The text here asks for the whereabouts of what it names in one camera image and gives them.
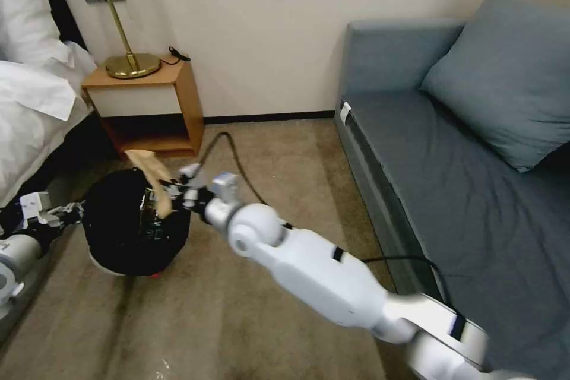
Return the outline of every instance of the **gray pillow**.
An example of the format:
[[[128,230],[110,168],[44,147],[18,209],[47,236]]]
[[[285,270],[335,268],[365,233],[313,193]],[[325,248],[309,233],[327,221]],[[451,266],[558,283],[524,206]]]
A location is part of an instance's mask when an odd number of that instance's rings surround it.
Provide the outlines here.
[[[530,170],[570,140],[570,11],[485,0],[422,89]]]

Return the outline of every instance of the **nightstand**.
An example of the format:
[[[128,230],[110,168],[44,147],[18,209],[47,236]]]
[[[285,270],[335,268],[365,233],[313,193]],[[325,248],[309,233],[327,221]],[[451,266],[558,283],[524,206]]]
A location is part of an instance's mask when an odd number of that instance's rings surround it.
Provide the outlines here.
[[[163,62],[156,73],[131,80],[109,77],[102,66],[83,81],[83,89],[122,158],[133,148],[162,157],[200,152],[204,122],[190,62]]]

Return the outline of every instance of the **floor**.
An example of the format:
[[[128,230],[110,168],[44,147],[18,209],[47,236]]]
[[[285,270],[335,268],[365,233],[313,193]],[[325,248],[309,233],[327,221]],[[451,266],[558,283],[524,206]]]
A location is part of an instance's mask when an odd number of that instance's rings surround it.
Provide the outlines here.
[[[232,133],[251,181],[282,218],[357,257],[379,254],[332,120],[213,125],[204,146],[222,130]],[[191,161],[166,164],[176,170]],[[119,167],[94,165],[77,191]],[[236,172],[226,142],[204,170],[209,178]],[[81,227],[62,245],[50,279],[0,353],[2,380],[411,378],[401,349],[321,318],[197,217],[160,278],[101,273]],[[384,265],[373,270],[392,287]]]

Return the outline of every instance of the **gray sofa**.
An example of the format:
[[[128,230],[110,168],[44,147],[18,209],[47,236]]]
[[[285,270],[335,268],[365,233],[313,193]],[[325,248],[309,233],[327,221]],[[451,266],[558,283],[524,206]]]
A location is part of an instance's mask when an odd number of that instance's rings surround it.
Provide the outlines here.
[[[419,90],[462,28],[349,24],[338,133],[384,254],[439,265],[455,306],[489,333],[491,367],[568,379],[570,149],[518,173]],[[426,265],[389,268],[398,292],[439,297]]]

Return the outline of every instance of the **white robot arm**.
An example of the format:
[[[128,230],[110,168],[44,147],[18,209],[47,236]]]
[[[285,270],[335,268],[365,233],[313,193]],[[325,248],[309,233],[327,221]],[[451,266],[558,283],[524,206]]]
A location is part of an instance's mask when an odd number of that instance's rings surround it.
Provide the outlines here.
[[[324,237],[290,227],[267,205],[243,205],[237,195],[237,176],[218,176],[210,191],[198,184],[196,171],[195,166],[181,170],[184,185],[163,183],[175,208],[200,214],[227,237],[238,255],[263,265],[279,285],[326,319],[365,328],[382,341],[409,343],[407,362],[420,379],[530,379],[514,373],[482,372],[487,334],[479,326],[424,294],[389,293],[366,264]],[[27,200],[39,201],[42,207],[39,196]],[[76,223],[83,209],[81,204],[70,204],[45,212],[32,205],[28,212],[24,208],[24,214],[32,224],[61,230]],[[26,273],[45,253],[45,242],[53,239],[38,239],[24,229],[0,240],[0,318],[2,305],[8,307],[17,297]]]

